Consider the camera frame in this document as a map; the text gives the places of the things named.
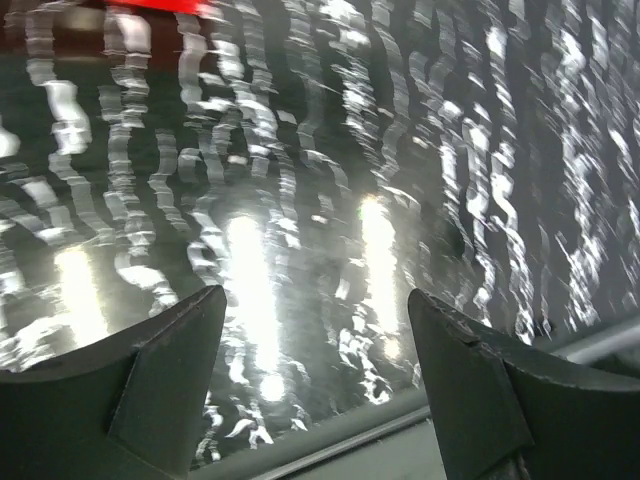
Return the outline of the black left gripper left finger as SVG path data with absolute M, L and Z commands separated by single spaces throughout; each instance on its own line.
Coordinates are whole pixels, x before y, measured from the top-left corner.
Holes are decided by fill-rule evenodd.
M 1 374 L 4 479 L 184 479 L 227 299 L 208 286 L 89 346 Z

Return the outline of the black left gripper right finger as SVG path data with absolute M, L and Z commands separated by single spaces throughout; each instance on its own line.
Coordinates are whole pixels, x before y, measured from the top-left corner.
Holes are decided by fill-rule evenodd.
M 637 378 L 536 349 L 419 289 L 408 313 L 447 478 L 638 478 Z

